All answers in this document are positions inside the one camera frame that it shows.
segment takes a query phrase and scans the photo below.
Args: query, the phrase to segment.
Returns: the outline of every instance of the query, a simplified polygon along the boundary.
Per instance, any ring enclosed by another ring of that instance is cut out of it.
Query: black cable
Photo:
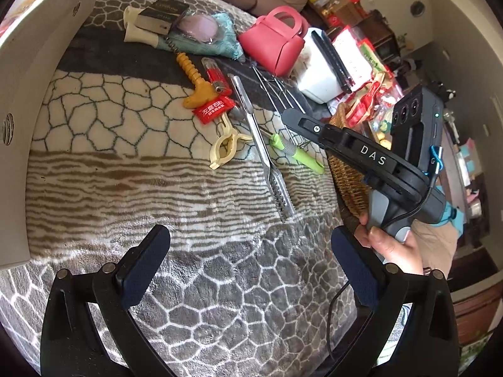
[[[423,199],[421,200],[421,202],[416,206],[416,208],[414,208],[413,210],[410,210],[409,212],[406,212],[405,214],[402,214],[400,216],[394,217],[393,219],[390,219],[386,224],[383,224],[381,226],[381,229],[383,231],[386,231],[386,229],[390,225],[394,224],[395,222],[398,222],[398,221],[401,221],[401,220],[405,220],[405,219],[409,218],[410,216],[413,216],[413,215],[417,214],[423,208],[423,206],[426,204],[426,201],[428,201],[429,195],[432,193],[432,191],[433,191],[433,188],[430,187],[428,189],[428,192],[423,197]]]
[[[332,309],[334,308],[334,303],[337,300],[337,298],[344,292],[344,290],[349,286],[349,281],[347,281],[344,286],[339,289],[339,291],[335,294],[335,296],[332,298],[329,304],[329,313],[327,314],[326,318],[326,349],[329,351],[330,357],[334,360],[337,361],[336,357],[332,353],[332,348],[330,347],[330,320],[332,318]]]

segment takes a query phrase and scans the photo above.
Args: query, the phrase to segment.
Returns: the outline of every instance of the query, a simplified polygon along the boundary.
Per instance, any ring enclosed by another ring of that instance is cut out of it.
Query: green handle
[[[316,159],[309,156],[304,150],[295,146],[293,143],[282,139],[277,133],[273,134],[270,138],[271,146],[283,150],[289,156],[292,156],[299,163],[304,166],[309,167],[316,174],[323,174],[325,172],[325,166],[317,162]]]

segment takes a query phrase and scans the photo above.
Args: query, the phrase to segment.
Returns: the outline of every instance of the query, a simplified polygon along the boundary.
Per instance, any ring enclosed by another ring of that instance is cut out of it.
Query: blanket
[[[97,0],[47,88],[26,181],[32,259],[0,273],[0,321],[39,370],[55,273],[117,262],[163,224],[170,251],[130,311],[169,367],[178,376],[309,375],[327,356],[327,321],[336,342],[354,316],[348,288],[326,318],[346,280],[330,248],[340,216],[328,168],[318,176],[269,149],[297,210],[285,222],[252,143],[211,170],[216,124],[203,126],[182,107],[193,91],[172,54],[145,46],[135,57],[135,44],[117,42],[109,54],[129,60],[96,55],[121,32],[125,6],[152,1]],[[184,1],[229,12],[238,29],[253,21],[219,0]],[[162,66],[165,72],[152,72]],[[259,124],[284,134],[280,117],[258,106],[260,94],[250,96]],[[326,165],[317,146],[307,151]],[[125,364],[97,306],[90,307],[110,357]]]

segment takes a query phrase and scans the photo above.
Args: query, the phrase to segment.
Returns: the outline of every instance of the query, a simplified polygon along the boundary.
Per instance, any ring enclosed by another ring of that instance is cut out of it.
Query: pink bag
[[[293,28],[281,21],[291,17]],[[261,16],[255,24],[237,39],[243,50],[275,76],[288,76],[299,57],[309,28],[307,20],[287,5],[275,8]]]

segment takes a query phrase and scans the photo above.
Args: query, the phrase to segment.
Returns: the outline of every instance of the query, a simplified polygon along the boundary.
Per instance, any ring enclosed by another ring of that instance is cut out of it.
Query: stainless steel tongs
[[[250,133],[257,147],[260,161],[262,162],[263,174],[266,178],[267,187],[276,202],[276,207],[278,208],[282,218],[287,219],[295,214],[295,208],[293,207],[290,195],[288,195],[285,180],[283,179],[281,172],[278,170],[278,167],[274,165],[271,157],[269,156],[266,144],[260,133],[257,120],[253,114],[252,103],[245,92],[245,88],[243,87],[240,78],[237,76],[231,76],[230,79],[243,110],[245,111],[246,121],[250,126]]]

